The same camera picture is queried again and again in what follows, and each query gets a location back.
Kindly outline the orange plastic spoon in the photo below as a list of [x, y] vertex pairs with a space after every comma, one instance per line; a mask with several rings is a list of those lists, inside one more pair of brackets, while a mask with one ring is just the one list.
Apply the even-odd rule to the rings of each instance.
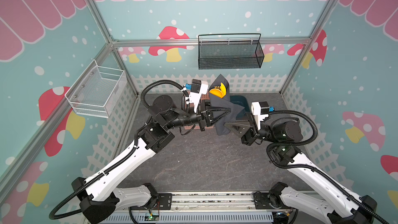
[[215, 96], [217, 96], [219, 98], [223, 98], [224, 97], [224, 93], [222, 92], [221, 89], [218, 89], [218, 88], [210, 89], [209, 93], [212, 94], [212, 95], [215, 95]]

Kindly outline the orange plastic fork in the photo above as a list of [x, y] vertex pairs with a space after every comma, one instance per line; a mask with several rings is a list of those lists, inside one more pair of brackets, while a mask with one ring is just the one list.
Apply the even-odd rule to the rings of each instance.
[[215, 88], [218, 89], [219, 91], [221, 91], [222, 97], [226, 96], [227, 89], [226, 89], [226, 87], [225, 87], [225, 85], [223, 83], [221, 83], [220, 86], [215, 86]]

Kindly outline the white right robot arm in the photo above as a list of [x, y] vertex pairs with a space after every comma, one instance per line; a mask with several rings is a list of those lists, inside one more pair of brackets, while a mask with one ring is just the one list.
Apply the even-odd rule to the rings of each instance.
[[347, 189], [300, 150], [301, 146], [317, 138], [316, 124], [297, 111], [270, 112], [270, 115], [279, 114], [287, 115], [286, 122], [275, 120], [268, 125], [263, 120], [256, 121], [253, 114], [246, 114], [244, 120], [224, 125], [234, 131], [245, 145], [257, 140], [268, 141], [266, 154], [270, 163], [293, 173], [321, 196], [317, 199], [278, 182], [268, 193], [270, 205], [274, 208], [281, 205], [295, 208], [325, 224], [371, 224], [375, 220], [385, 224], [386, 220], [376, 213], [377, 202], [372, 197], [359, 196]]

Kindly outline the black paper napkin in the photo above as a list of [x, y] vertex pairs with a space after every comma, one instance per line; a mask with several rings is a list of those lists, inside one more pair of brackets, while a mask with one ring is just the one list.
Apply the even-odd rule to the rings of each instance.
[[226, 110], [229, 109], [230, 112], [220, 118], [215, 123], [216, 133], [218, 136], [227, 135], [230, 133], [230, 130], [224, 126], [226, 122], [235, 122], [237, 115], [244, 110], [243, 106], [234, 104], [231, 102], [231, 93], [230, 93], [230, 84], [228, 80], [220, 74], [214, 82], [210, 85], [210, 89], [214, 89], [216, 86], [221, 86], [223, 84], [226, 88], [226, 95], [223, 98], [213, 95], [209, 93], [210, 97], [210, 105], [215, 108], [223, 108], [223, 111], [215, 111], [213, 112], [213, 117], [219, 117], [222, 114], [226, 113]]

